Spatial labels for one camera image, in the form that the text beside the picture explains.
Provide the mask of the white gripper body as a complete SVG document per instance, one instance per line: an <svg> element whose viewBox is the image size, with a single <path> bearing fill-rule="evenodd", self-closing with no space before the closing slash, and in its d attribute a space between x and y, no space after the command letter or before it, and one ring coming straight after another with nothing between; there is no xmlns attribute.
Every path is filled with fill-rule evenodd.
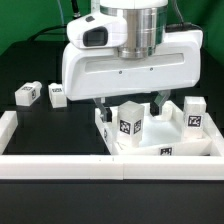
<svg viewBox="0 0 224 224"><path fill-rule="evenodd" d="M122 59L114 48L81 50L68 44L64 94L75 101L192 87L200 79L202 39L200 30L167 33L144 59Z"/></svg>

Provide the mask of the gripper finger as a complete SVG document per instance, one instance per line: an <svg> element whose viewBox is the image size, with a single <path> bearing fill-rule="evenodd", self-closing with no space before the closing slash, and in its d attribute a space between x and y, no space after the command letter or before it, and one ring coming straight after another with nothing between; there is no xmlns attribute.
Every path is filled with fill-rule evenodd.
<svg viewBox="0 0 224 224"><path fill-rule="evenodd" d="M158 116L162 114L162 107L169 99L171 94L170 90L161 90L150 104L150 113L152 116Z"/></svg>
<svg viewBox="0 0 224 224"><path fill-rule="evenodd" d="M112 111L109 107L105 107L105 99L104 98L94 98L94 102L96 107L100 110L100 118L103 122L111 122L112 121Z"/></svg>

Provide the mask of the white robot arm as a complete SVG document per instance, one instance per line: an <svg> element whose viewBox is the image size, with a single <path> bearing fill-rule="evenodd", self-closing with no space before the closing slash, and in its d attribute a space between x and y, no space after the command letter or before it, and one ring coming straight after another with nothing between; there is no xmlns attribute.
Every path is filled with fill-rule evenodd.
<svg viewBox="0 0 224 224"><path fill-rule="evenodd" d="M191 87L200 78L203 31L179 21L166 23L176 0L100 0L100 8L67 25L62 85L71 100L92 99L107 122L106 97L155 92L151 112L173 89Z"/></svg>

